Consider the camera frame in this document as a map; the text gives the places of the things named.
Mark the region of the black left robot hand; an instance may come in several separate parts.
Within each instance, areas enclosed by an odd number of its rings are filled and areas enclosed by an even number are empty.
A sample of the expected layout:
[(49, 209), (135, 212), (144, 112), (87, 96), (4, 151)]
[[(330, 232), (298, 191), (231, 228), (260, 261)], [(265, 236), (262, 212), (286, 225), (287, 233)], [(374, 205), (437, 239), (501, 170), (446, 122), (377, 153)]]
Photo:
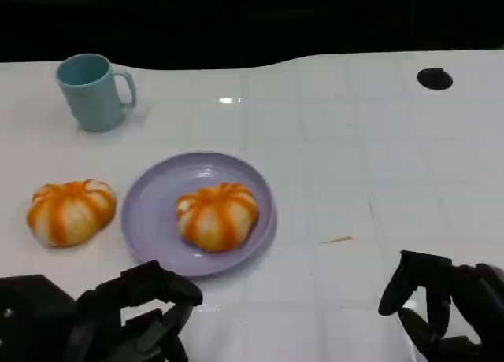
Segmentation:
[(187, 361), (180, 340), (203, 295), (152, 260), (82, 294), (64, 361)]

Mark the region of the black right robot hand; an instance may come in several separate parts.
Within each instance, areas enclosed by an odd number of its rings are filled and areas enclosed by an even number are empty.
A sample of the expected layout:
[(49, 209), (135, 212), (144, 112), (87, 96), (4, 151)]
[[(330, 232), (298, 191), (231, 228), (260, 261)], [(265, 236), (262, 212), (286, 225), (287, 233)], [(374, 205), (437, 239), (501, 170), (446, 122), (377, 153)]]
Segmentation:
[[(455, 305), (480, 338), (445, 336)], [(398, 314), (428, 361), (503, 360), (503, 270), (489, 264), (455, 266), (447, 257), (403, 250), (378, 313)]]

